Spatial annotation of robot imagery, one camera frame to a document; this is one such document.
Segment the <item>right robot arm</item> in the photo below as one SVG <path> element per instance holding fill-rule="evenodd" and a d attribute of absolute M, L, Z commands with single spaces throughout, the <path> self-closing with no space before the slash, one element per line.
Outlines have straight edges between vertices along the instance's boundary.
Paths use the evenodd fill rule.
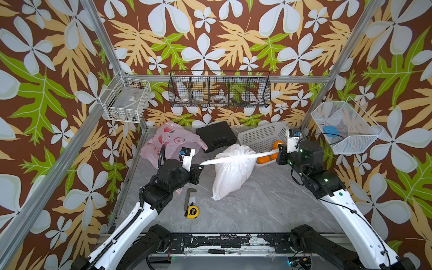
<path fill-rule="evenodd" d="M 350 240 L 350 251 L 325 238 L 311 226 L 291 230 L 290 245 L 296 252 L 316 253 L 339 270 L 414 270 L 415 264 L 400 257 L 373 229 L 354 203 L 343 181 L 322 165 L 322 148 L 316 141 L 277 143 L 279 165 L 291 166 L 306 187 L 335 217 Z"/>

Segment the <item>white plastic bag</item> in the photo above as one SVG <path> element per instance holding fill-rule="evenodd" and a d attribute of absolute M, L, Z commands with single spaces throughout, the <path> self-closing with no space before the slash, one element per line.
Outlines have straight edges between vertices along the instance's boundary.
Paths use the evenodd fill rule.
<path fill-rule="evenodd" d="M 212 188 L 212 199 L 221 200 L 229 193 L 239 190 L 253 172 L 258 158 L 278 153 L 271 150 L 256 153 L 246 145 L 234 144 L 216 155 L 215 159 L 201 162 L 201 165 L 214 165 L 216 170 Z"/>

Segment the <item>orange fruit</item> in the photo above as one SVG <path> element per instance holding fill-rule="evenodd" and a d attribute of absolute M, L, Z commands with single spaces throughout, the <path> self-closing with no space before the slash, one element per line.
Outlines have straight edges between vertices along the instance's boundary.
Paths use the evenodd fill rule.
<path fill-rule="evenodd" d="M 265 164 L 271 161 L 270 156 L 262 156 L 257 159 L 258 164 Z"/>
<path fill-rule="evenodd" d="M 281 148 L 283 145 L 284 145 L 284 142 L 283 142 L 283 141 L 276 141 L 276 142 L 273 144 L 273 149 L 279 151 L 280 148 Z"/>
<path fill-rule="evenodd" d="M 278 153 L 274 153 L 274 154 L 272 154 L 271 156 L 270 156 L 270 159 L 271 160 L 276 160 L 277 159 L 277 157 L 278 157 Z"/>

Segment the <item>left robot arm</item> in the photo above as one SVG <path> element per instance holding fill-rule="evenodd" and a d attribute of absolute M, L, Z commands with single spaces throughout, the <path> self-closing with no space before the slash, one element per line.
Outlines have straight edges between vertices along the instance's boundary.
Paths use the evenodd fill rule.
<path fill-rule="evenodd" d="M 188 183 L 199 183 L 203 165 L 193 164 L 194 149 L 183 147 L 178 159 L 167 159 L 165 147 L 160 150 L 157 173 L 139 189 L 139 201 L 103 244 L 88 257 L 78 257 L 73 270 L 132 270 L 141 261 L 168 248 L 170 232 L 160 225 L 152 226 L 140 236 L 145 227 L 172 201 L 176 190 Z"/>

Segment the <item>pink printed plastic bag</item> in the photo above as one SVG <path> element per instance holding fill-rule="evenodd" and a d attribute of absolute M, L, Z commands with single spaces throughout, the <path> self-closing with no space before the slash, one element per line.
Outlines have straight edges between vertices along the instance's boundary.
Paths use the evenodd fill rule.
<path fill-rule="evenodd" d="M 172 121 L 163 124 L 156 134 L 149 139 L 140 151 L 141 157 L 147 159 L 155 168 L 158 168 L 158 160 L 162 146 L 165 145 L 166 159 L 177 159 L 181 148 L 191 148 L 197 153 L 200 149 L 207 150 L 207 144 L 199 135 L 186 130 Z"/>

